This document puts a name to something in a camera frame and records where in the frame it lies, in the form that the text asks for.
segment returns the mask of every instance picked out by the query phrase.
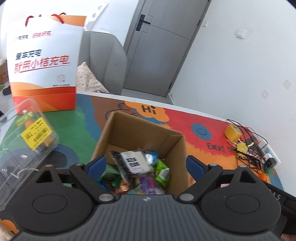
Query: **silver screw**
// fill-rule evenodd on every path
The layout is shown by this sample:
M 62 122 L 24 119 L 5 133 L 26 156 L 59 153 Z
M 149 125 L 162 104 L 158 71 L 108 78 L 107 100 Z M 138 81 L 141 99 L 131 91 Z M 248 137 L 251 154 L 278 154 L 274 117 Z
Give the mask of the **silver screw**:
M 102 202 L 109 202 L 113 199 L 113 195 L 109 194 L 109 193 L 105 193 L 105 194 L 101 194 L 99 196 L 99 199 L 102 201 Z
M 194 196 L 190 193 L 183 193 L 180 195 L 180 199 L 182 201 L 185 201 L 185 202 L 189 202 L 189 201 L 192 201 L 194 199 Z

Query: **tape roll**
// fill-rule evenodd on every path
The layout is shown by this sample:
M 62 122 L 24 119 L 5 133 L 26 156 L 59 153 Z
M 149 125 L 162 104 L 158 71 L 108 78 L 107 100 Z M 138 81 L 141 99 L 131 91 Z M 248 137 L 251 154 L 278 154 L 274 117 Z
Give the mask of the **tape roll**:
M 232 142 L 237 142 L 242 136 L 241 130 L 234 124 L 230 124 L 224 131 L 226 138 Z

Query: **bag handle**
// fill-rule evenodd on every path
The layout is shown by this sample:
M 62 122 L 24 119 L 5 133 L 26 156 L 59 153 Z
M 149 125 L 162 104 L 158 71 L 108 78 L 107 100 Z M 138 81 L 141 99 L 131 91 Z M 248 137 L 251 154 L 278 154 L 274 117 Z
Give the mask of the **bag handle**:
M 60 13 L 59 15 L 57 15 L 57 14 L 53 14 L 52 16 L 57 17 L 57 18 L 59 19 L 59 21 L 63 24 L 63 23 L 64 23 L 64 20 L 60 17 L 61 15 L 66 15 L 66 13 L 62 12 L 62 13 Z M 29 19 L 30 19 L 30 18 L 33 18 L 33 17 L 34 17 L 34 16 L 29 16 L 29 17 L 26 18 L 25 26 L 28 25 Z

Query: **pillow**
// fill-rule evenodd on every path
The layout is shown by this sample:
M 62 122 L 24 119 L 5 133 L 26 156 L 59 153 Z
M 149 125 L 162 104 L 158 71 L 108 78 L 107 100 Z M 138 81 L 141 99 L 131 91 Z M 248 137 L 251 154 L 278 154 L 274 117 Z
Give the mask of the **pillow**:
M 102 83 L 96 79 L 86 62 L 77 67 L 76 89 L 78 91 L 109 93 Z

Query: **brown cardboard box on floor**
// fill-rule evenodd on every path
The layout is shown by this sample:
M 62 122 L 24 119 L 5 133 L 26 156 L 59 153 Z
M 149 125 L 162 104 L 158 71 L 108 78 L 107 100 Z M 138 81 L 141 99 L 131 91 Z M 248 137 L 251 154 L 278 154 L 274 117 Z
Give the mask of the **brown cardboard box on floor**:
M 0 65 L 0 84 L 4 84 L 8 81 L 7 62 Z
M 157 152 L 170 168 L 166 194 L 173 194 L 176 198 L 189 187 L 185 137 L 182 133 L 123 112 L 113 112 L 108 118 L 92 160 L 105 155 L 107 162 L 114 164 L 109 151 L 123 152 L 139 148 Z

